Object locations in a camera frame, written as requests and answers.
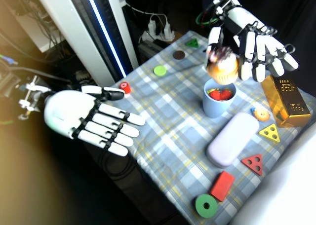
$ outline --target triangle block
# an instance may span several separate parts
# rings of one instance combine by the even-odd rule
[[[280,143],[280,137],[277,132],[276,124],[271,124],[263,130],[259,131],[259,135],[266,137],[273,142]]]
[[[186,43],[186,46],[198,48],[198,40],[196,38],[192,39],[191,41]]]
[[[247,157],[241,160],[243,164],[249,167],[252,171],[257,173],[259,176],[263,173],[263,164],[261,154],[257,154],[251,157]]]

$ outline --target red triangle block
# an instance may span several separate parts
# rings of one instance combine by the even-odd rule
[[[263,164],[261,154],[257,154],[251,157],[244,158],[241,160],[243,164],[249,167],[252,171],[257,173],[259,176],[263,173]]]

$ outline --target purple case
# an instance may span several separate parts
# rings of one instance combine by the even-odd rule
[[[258,129],[256,118],[244,112],[237,113],[209,144],[207,157],[219,167],[231,165]]]

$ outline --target plaid tablecloth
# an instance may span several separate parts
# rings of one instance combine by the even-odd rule
[[[193,38],[198,39],[199,48],[185,46]],[[134,139],[130,153],[182,215],[193,225],[225,225],[302,129],[278,128],[279,144],[254,135],[233,164],[225,168],[235,181],[226,199],[219,203],[217,214],[210,219],[200,217],[195,210],[195,198],[208,193],[216,176],[223,171],[207,159],[207,146],[237,112],[250,113],[254,106],[270,110],[261,85],[248,80],[236,83],[237,97],[221,117],[210,119],[204,114],[203,86],[210,79],[202,68],[206,45],[206,38],[194,32],[186,33],[123,80],[132,88],[129,96],[108,104],[146,119],[145,126],[138,127],[140,136]],[[174,59],[172,54],[176,50],[184,51],[185,59]],[[165,76],[154,75],[153,68],[157,65],[167,68]],[[301,93],[313,112],[316,98]],[[272,123],[273,117],[260,123],[260,129]],[[258,153],[263,157],[263,176],[240,162]]]

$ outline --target robotic hand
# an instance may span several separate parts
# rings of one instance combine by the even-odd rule
[[[107,149],[119,156],[127,155],[126,147],[133,145],[132,138],[138,137],[139,131],[126,122],[142,126],[145,120],[139,115],[102,102],[122,99],[125,95],[123,90],[87,85],[81,87],[81,92],[63,90],[53,93],[47,87],[36,85],[35,79],[26,85],[27,96],[19,102],[27,109],[27,115],[32,111],[39,111],[36,104],[40,99],[38,95],[42,95],[45,98],[44,120],[52,130],[65,137],[80,139]]]
[[[253,76],[256,81],[262,82],[266,68],[275,77],[282,76],[284,69],[293,71],[298,68],[298,63],[291,56],[295,47],[280,43],[273,37],[277,30],[266,26],[242,8],[238,0],[214,0],[211,6],[217,19],[223,21],[223,28],[235,35],[234,40],[239,46],[237,56],[229,47],[222,47],[223,28],[211,29],[205,67],[219,84],[232,83],[238,75],[242,80]]]

